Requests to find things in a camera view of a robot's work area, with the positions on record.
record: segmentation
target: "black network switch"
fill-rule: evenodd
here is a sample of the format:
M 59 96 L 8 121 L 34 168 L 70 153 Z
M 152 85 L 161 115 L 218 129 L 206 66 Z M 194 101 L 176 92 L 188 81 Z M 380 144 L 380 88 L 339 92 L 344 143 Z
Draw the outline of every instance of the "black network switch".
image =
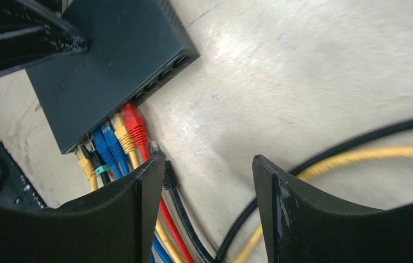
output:
M 89 52 L 26 70 L 62 153 L 199 57 L 168 0 L 74 0 L 62 18 L 90 39 Z

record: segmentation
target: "concrete floor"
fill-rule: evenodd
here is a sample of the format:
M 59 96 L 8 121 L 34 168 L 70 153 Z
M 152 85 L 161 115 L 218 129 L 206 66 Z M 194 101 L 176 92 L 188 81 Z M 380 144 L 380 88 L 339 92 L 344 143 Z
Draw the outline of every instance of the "concrete floor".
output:
M 413 1 L 173 0 L 202 57 L 141 106 L 212 241 L 254 196 L 251 161 L 288 169 L 343 139 L 413 117 Z M 89 192 L 61 155 L 24 71 L 0 78 L 0 139 L 46 202 Z M 376 145 L 413 144 L 413 132 Z M 413 159 L 313 182 L 377 208 L 413 201 Z M 229 259 L 259 223 L 254 215 Z M 266 259 L 262 243 L 250 262 Z

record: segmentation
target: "black mount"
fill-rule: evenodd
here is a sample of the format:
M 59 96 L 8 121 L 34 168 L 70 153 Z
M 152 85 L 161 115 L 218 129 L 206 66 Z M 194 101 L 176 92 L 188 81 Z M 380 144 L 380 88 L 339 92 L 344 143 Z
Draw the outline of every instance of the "black mount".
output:
M 0 262 L 149 262 L 165 158 L 57 209 L 0 207 Z
M 87 51 L 89 42 L 59 18 L 61 10 L 56 0 L 0 0 L 0 76 Z
M 354 204 L 255 156 L 253 177 L 269 262 L 413 262 L 413 203 Z

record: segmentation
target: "teal ethernet cable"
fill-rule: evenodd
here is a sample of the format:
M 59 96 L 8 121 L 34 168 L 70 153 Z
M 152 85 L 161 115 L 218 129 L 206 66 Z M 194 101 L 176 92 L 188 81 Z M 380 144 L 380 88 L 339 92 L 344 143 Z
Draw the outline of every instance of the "teal ethernet cable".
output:
M 95 145 L 95 149 L 98 151 L 98 153 L 101 155 L 105 163 L 111 167 L 112 172 L 116 176 L 117 179 L 122 177 L 121 170 L 119 169 L 119 166 L 117 165 L 116 158 L 111 153 L 111 150 L 109 149 L 108 145 L 106 144 L 106 141 L 104 139 L 103 132 L 101 131 L 100 128 L 97 128 L 93 132 L 93 137 L 92 137 L 92 142 Z
M 116 135 L 114 134 L 112 126 L 105 123 L 101 126 L 101 131 L 103 132 L 106 144 L 108 145 L 112 155 L 121 165 L 122 172 L 124 173 L 124 175 L 129 174 L 131 172 L 131 169 L 128 164 L 129 157 L 122 149 L 119 140 L 116 138 Z

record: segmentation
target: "blue ethernet cable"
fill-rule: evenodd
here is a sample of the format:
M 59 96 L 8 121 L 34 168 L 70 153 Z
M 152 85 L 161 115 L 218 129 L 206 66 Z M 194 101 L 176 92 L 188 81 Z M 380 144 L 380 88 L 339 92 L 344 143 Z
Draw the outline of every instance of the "blue ethernet cable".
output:
M 150 263 L 156 263 L 155 256 L 153 255 L 153 251 L 150 254 Z
M 119 166 L 117 165 L 117 160 L 116 158 L 114 158 L 114 156 L 111 153 L 110 148 L 106 144 L 106 141 L 104 139 L 104 135 L 101 129 L 98 128 L 93 132 L 92 141 L 93 141 L 93 144 L 95 145 L 95 149 L 101 155 L 106 165 L 112 168 L 112 171 L 114 175 L 116 176 L 116 178 L 117 179 L 121 178 L 122 173 L 121 173 L 121 170 L 119 169 Z
M 122 172 L 124 173 L 124 175 L 129 174 L 131 172 L 131 169 L 128 164 L 129 157 L 127 157 L 127 154 L 122 149 L 119 140 L 116 138 L 116 135 L 114 135 L 114 130 L 112 129 L 112 126 L 105 123 L 101 126 L 101 131 L 103 132 L 106 144 L 111 150 L 112 155 L 121 165 Z
M 155 248 L 155 251 L 158 254 L 158 256 L 160 256 L 163 263 L 174 263 L 169 254 L 164 250 L 156 236 L 153 238 L 153 247 Z

